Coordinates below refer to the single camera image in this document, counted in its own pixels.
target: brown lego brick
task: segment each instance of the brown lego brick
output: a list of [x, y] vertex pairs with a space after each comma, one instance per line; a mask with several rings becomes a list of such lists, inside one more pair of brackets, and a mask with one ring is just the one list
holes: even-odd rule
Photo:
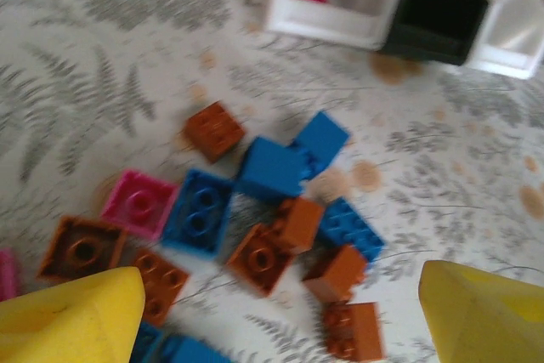
[[304, 277], [303, 284], [323, 303], [348, 302], [351, 287], [365, 279], [366, 259], [351, 245], [329, 252]]
[[376, 303], [333, 304], [323, 315], [326, 347], [338, 359], [384, 359]]
[[187, 120], [185, 136], [214, 163], [242, 140], [246, 131], [219, 103], [213, 103]]
[[189, 274], [146, 248], [138, 250], [133, 266], [138, 267], [144, 282], [143, 319], [152, 325], [160, 326], [189, 279]]
[[268, 297], [295, 258], [264, 224], [256, 224], [227, 262], [227, 268]]
[[285, 199], [277, 212], [272, 230], [278, 239], [295, 255], [314, 245], [325, 208], [302, 197]]
[[37, 277], [65, 282], [117, 266], [127, 233], [116, 226], [63, 216]]

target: blue lego brick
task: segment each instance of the blue lego brick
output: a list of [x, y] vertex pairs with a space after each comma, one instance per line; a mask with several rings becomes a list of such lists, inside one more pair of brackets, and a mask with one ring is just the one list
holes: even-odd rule
[[165, 246], [214, 258], [223, 244], [234, 184], [191, 169], [162, 233]]
[[128, 363], [148, 363], [161, 344], [162, 332], [149, 323], [142, 322], [134, 341]]
[[327, 169], [348, 141], [349, 133], [320, 111], [289, 146], [306, 161], [304, 179], [313, 179]]
[[303, 158], [285, 146], [263, 137], [253, 140], [241, 164], [236, 190], [260, 201], [276, 204], [302, 193]]
[[161, 348], [161, 363], [231, 363], [192, 337], [172, 335]]
[[353, 244], [371, 264], [385, 243], [370, 225], [342, 198], [326, 210], [318, 230], [318, 238], [334, 246]]

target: yellow foam piece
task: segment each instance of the yellow foam piece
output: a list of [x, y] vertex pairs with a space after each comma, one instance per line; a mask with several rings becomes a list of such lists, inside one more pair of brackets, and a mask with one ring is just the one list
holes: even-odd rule
[[135, 267], [0, 303], [2, 363], [127, 363], [144, 310]]
[[419, 299], [441, 363], [544, 362], [544, 288], [427, 261]]

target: floor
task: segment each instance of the floor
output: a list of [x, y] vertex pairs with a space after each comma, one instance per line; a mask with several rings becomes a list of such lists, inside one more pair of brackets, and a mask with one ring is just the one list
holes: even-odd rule
[[[0, 246], [24, 292], [43, 285], [59, 216], [96, 217], [123, 168], [232, 176], [252, 136], [286, 143], [318, 110], [351, 139], [307, 192], [347, 197], [388, 242], [355, 300], [379, 302], [389, 362], [438, 361], [417, 300], [425, 260], [544, 285], [544, 71], [387, 59], [263, 33], [258, 16], [248, 0], [0, 0]], [[250, 135], [210, 167], [178, 131], [218, 99]], [[233, 212], [215, 264], [156, 248], [193, 274], [168, 327], [240, 363], [333, 361], [300, 284], [320, 249], [255, 298], [221, 262], [269, 210], [239, 197]]]

